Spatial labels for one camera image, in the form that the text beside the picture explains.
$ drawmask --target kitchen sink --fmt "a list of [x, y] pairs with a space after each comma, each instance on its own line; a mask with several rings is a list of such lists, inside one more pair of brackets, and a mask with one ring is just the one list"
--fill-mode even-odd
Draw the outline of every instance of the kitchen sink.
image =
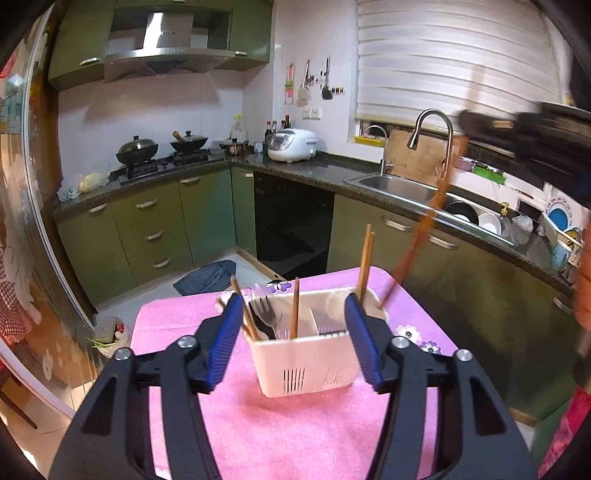
[[[437, 192], [437, 189], [435, 187], [425, 185], [424, 183], [404, 179], [402, 177], [397, 177], [395, 175], [380, 175], [378, 173], [372, 173], [370, 175], [365, 175], [363, 177], [356, 177], [353, 179], [345, 180], [345, 183], [364, 189], [369, 189], [373, 192], [383, 193], [385, 195], [388, 195], [389, 197], [396, 198], [403, 203], [407, 202], [410, 204], [414, 204], [424, 208], [425, 210], [431, 209], [431, 207], [428, 206], [429, 200], [431, 200]], [[470, 200], [462, 198], [453, 193], [446, 193], [446, 197], [444, 199], [443, 204], [447, 205], [453, 201], [467, 203], [472, 208], [474, 208], [476, 214], [479, 216], [483, 213], [491, 213], [499, 220], [499, 222], [501, 220], [501, 216], [498, 213], [489, 210], [488, 208], [485, 208], [481, 205], [478, 205], [477, 203], [471, 202]], [[501, 235], [497, 235], [494, 232], [484, 229], [480, 225], [471, 223], [470, 221], [462, 217], [452, 215], [451, 213], [447, 213], [444, 210], [437, 210], [436, 218], [444, 219], [447, 223], [451, 223], [452, 225], [458, 226], [464, 230], [468, 230], [476, 234], [484, 233], [485, 235], [489, 235], [498, 240], [501, 240], [502, 242], [505, 242], [508, 245], [514, 246], [512, 242], [510, 242], [502, 236], [502, 231]]]

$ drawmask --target person's hand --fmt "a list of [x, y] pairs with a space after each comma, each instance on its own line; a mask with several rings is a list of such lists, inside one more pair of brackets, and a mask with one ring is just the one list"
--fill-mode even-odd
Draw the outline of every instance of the person's hand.
[[574, 285], [574, 318], [585, 330], [591, 330], [591, 238], [587, 240]]

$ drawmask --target pink tablecloth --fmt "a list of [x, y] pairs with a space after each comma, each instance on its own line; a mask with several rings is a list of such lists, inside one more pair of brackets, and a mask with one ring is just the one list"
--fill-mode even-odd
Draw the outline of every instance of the pink tablecloth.
[[[350, 287], [358, 268], [303, 278], [300, 289]], [[381, 297], [390, 276], [372, 267], [368, 287]], [[283, 285], [283, 290], [291, 286]], [[219, 294], [202, 294], [148, 303], [135, 324], [137, 354], [164, 349], [194, 333], [217, 315]], [[390, 327], [424, 349], [451, 355], [455, 345], [429, 315], [399, 289], [387, 305]], [[437, 396], [427, 394], [427, 418], [418, 478], [431, 472], [436, 435]], [[346, 388], [323, 393], [267, 398], [259, 387], [248, 344], [238, 336], [224, 381], [201, 395], [203, 417], [222, 477], [228, 480], [364, 479], [384, 419], [387, 395], [376, 395], [360, 375]], [[160, 392], [150, 392], [150, 428], [157, 473], [170, 478], [160, 408]]]

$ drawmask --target chopstick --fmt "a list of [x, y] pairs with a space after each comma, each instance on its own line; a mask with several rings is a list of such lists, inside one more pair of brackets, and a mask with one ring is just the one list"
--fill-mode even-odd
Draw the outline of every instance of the chopstick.
[[[240, 291], [236, 277], [232, 277], [230, 279], [230, 284], [232, 285], [234, 292], [242, 297], [242, 292]], [[258, 330], [255, 327], [255, 322], [252, 319], [251, 312], [248, 308], [246, 308], [246, 302], [244, 302], [244, 319], [246, 320], [245, 330], [248, 332], [251, 340], [260, 340], [261, 337], [259, 337]]]
[[365, 229], [365, 239], [363, 240], [363, 250], [361, 252], [361, 265], [359, 268], [359, 277], [357, 279], [357, 288], [355, 289], [355, 294], [361, 305], [363, 305], [365, 291], [368, 287], [369, 267], [371, 267], [371, 259], [374, 251], [374, 237], [375, 234], [371, 231], [371, 224], [368, 223]]
[[[467, 109], [473, 109], [476, 106], [478, 96], [480, 94], [480, 87], [482, 86], [483, 76], [484, 67], [482, 65], [475, 65], [472, 69], [472, 80], [470, 82], [470, 89], [468, 90], [468, 95], [466, 98]], [[437, 193], [432, 198], [431, 202], [429, 202], [431, 210], [427, 211], [425, 217], [423, 217], [421, 222], [418, 224], [418, 228], [414, 231], [413, 239], [411, 240], [411, 247], [404, 255], [402, 262], [392, 271], [393, 281], [388, 287], [386, 295], [384, 295], [384, 298], [379, 304], [381, 309], [384, 308], [384, 305], [392, 296], [392, 293], [394, 293], [396, 287], [404, 281], [404, 277], [408, 273], [408, 270], [413, 263], [415, 253], [428, 238], [429, 230], [433, 227], [433, 222], [435, 221], [436, 210], [442, 207], [447, 188], [450, 184], [453, 171], [450, 169], [450, 167], [455, 165], [455, 160], [457, 157], [462, 157], [464, 155], [467, 144], [468, 138], [465, 135], [453, 139], [452, 157], [449, 159], [452, 164], [449, 165], [448, 162], [446, 171], [443, 172], [443, 178], [437, 179]], [[453, 154], [454, 147], [457, 151], [456, 154]]]
[[297, 327], [300, 317], [300, 279], [294, 281], [294, 299], [291, 304], [290, 339], [297, 338]]

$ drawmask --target cabinet handle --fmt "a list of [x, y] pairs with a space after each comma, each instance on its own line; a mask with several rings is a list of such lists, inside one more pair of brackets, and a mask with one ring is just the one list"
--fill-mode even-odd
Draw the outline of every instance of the cabinet handle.
[[168, 260], [164, 260], [162, 263], [156, 263], [156, 264], [152, 265], [152, 267], [154, 267], [154, 268], [166, 267], [166, 265], [168, 265], [171, 260], [172, 260], [172, 258], [169, 258]]
[[104, 210], [104, 209], [106, 209], [106, 208], [107, 208], [107, 203], [105, 202], [105, 203], [103, 203], [102, 205], [99, 205], [98, 207], [92, 207], [92, 208], [89, 208], [89, 209], [87, 210], [87, 212], [88, 212], [88, 213], [96, 213], [96, 212], [100, 212], [101, 210]]
[[195, 183], [196, 181], [201, 180], [201, 177], [191, 177], [190, 179], [182, 179], [181, 183], [187, 185], [189, 183]]
[[391, 226], [392, 228], [395, 228], [396, 230], [400, 230], [401, 232], [409, 232], [410, 230], [412, 230], [412, 227], [409, 227], [407, 225], [403, 225], [401, 223], [396, 223], [393, 220], [386, 218], [385, 216], [382, 217], [382, 221], [386, 225]]
[[158, 199], [152, 199], [152, 200], [148, 200], [145, 203], [138, 203], [136, 205], [137, 208], [148, 208], [151, 207], [152, 205], [156, 205], [158, 203]]
[[144, 240], [147, 240], [149, 242], [150, 240], [156, 240], [163, 235], [164, 235], [164, 230], [160, 230], [159, 232], [153, 233], [152, 235], [145, 236]]
[[91, 57], [89, 59], [82, 60], [80, 62], [80, 66], [83, 67], [84, 65], [88, 65], [89, 63], [94, 63], [96, 61], [100, 61], [100, 57]]
[[554, 302], [554, 305], [556, 305], [560, 310], [562, 310], [563, 312], [571, 315], [573, 313], [573, 309], [567, 307], [564, 303], [562, 303], [560, 301], [560, 299], [558, 297], [554, 297], [554, 300], [552, 300]]
[[441, 240], [436, 236], [429, 235], [429, 241], [432, 244], [438, 245], [443, 248], [447, 248], [448, 250], [455, 250], [457, 248], [456, 244], [451, 244], [450, 242], [446, 242], [445, 240]]

